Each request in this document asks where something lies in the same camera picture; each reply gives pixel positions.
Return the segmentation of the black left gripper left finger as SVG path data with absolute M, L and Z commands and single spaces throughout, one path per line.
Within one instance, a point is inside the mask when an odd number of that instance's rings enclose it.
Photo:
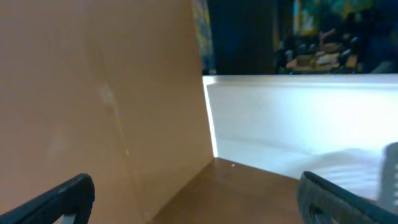
M 2 224 L 87 224 L 95 186 L 88 174 L 78 174 L 66 182 L 1 215 Z

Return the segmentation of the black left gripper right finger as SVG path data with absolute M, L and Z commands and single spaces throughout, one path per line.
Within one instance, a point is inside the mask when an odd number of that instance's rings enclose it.
M 397 224 L 397 215 L 305 171 L 297 187 L 298 210 L 305 224 Z

